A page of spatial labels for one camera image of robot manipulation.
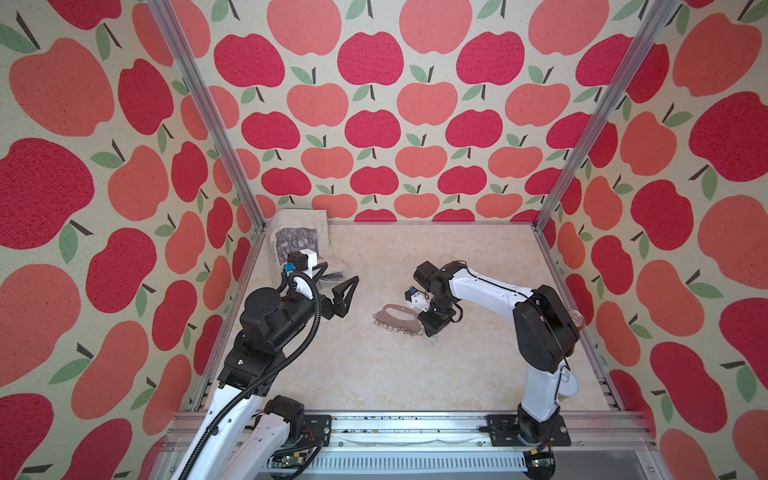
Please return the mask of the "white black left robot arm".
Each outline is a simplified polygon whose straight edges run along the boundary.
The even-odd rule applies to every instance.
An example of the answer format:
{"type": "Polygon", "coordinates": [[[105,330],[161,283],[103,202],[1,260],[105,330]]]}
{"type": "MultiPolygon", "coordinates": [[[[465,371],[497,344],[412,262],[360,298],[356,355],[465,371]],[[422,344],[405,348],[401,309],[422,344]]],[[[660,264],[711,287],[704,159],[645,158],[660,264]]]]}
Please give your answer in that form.
{"type": "Polygon", "coordinates": [[[327,298],[310,273],[293,271],[283,274],[279,286],[247,296],[242,329],[174,478],[253,479],[273,457],[301,446],[304,405],[267,394],[277,375],[308,349],[321,321],[348,313],[358,284],[353,276],[327,298]]]}

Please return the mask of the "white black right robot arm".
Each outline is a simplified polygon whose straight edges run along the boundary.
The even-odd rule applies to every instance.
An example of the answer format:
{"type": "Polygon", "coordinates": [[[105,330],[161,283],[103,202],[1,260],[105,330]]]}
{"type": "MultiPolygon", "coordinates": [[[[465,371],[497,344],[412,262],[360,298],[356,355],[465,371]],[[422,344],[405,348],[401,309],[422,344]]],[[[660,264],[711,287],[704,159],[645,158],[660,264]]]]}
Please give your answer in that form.
{"type": "Polygon", "coordinates": [[[557,291],[504,283],[456,260],[441,268],[429,261],[413,275],[416,286],[404,297],[418,313],[425,334],[433,337],[463,318],[463,301],[475,303],[511,321],[518,351],[527,363],[525,392],[517,407],[511,433],[528,446],[539,447],[553,438],[560,416],[560,399],[578,392],[569,357],[580,340],[574,319],[557,291]]]}

